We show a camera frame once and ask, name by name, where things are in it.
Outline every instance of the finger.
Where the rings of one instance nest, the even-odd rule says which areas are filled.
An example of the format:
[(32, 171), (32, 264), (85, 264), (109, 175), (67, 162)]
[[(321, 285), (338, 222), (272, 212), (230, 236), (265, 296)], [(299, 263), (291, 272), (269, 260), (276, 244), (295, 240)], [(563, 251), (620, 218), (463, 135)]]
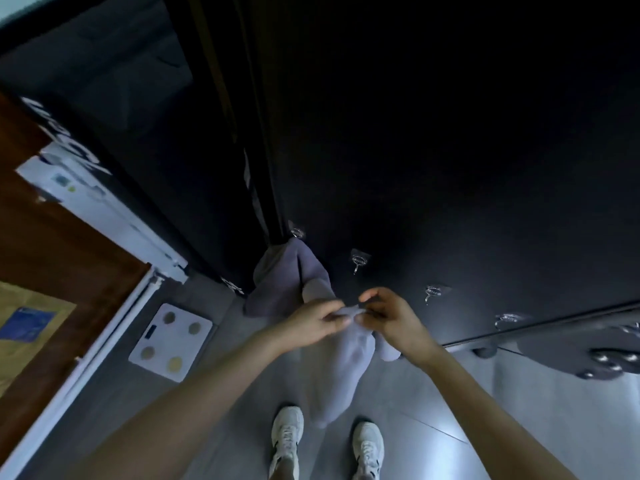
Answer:
[(379, 318), (376, 318), (371, 314), (361, 313), (360, 315), (356, 315), (356, 323), (359, 323), (364, 328), (367, 328), (369, 330), (382, 332), (382, 327), (383, 327), (382, 320), (380, 320)]
[(387, 304), (384, 301), (373, 301), (364, 306), (367, 310), (386, 315)]
[(334, 333), (338, 333), (339, 331), (344, 330), (351, 324), (351, 317), (341, 316), (337, 317), (335, 320), (330, 320), (324, 323), (324, 329), (326, 330), (327, 335), (332, 335)]
[(344, 308), (344, 302), (341, 299), (318, 301), (313, 305), (314, 313), (317, 313), (318, 318), (324, 318), (327, 315), (337, 312), (341, 308)]
[(371, 299), (374, 296), (379, 296), (380, 299), (382, 300), (388, 300), (389, 298), (392, 298), (395, 295), (396, 294), (393, 291), (389, 290), (389, 288), (378, 287), (378, 288), (371, 288), (369, 290), (366, 290), (364, 293), (360, 295), (358, 299), (360, 300), (361, 303), (363, 303), (364, 301)]

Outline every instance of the gray cloth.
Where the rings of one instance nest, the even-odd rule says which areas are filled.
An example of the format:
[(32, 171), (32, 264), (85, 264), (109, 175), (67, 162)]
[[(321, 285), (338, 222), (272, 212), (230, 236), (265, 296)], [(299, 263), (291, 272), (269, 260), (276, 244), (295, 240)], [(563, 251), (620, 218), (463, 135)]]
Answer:
[[(328, 273), (307, 245), (295, 238), (268, 249), (253, 279), (256, 288), (244, 305), (248, 316), (288, 316), (302, 302), (335, 298)], [(336, 312), (352, 317), (358, 313), (362, 309), (357, 306)], [(357, 323), (302, 349), (300, 372), (311, 423), (325, 428), (349, 407), (375, 350), (383, 360), (400, 355), (382, 336), (374, 338)]]

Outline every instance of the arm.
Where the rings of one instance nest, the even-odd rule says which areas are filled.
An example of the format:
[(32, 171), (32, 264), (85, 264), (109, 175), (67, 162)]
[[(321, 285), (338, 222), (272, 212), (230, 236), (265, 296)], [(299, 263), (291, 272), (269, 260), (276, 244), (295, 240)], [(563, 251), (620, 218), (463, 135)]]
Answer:
[(76, 468), (82, 479), (176, 479), (211, 428), (279, 355), (344, 329), (328, 315), (340, 300), (312, 301), (288, 320), (256, 333), (209, 370), (189, 377), (140, 411)]
[(379, 331), (429, 375), (492, 480), (577, 480), (436, 343), (404, 299), (387, 288), (374, 288), (360, 301), (374, 296), (380, 301), (368, 303), (370, 313), (356, 321)]

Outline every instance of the hand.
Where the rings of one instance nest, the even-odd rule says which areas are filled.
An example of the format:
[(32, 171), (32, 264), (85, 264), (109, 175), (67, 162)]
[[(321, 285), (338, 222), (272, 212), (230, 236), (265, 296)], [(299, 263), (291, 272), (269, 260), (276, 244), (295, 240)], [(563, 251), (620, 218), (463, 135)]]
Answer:
[(380, 301), (367, 303), (368, 312), (357, 315), (356, 322), (364, 328), (380, 332), (388, 343), (416, 363), (440, 346), (415, 315), (411, 306), (389, 288), (372, 288), (360, 295), (365, 302), (373, 297)]
[(351, 323), (351, 318), (332, 315), (343, 307), (340, 299), (315, 299), (300, 306), (284, 322), (273, 327), (281, 352), (315, 344), (327, 335), (344, 330)]

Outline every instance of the yellow paper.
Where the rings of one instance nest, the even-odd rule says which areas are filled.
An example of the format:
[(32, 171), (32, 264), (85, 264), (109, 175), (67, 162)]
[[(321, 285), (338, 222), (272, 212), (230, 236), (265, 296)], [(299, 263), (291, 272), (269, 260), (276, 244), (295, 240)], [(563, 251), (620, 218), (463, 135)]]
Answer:
[(68, 301), (0, 282), (0, 327), (21, 306), (56, 314), (33, 342), (0, 339), (0, 395), (4, 394), (11, 382), (18, 377), (76, 307)]

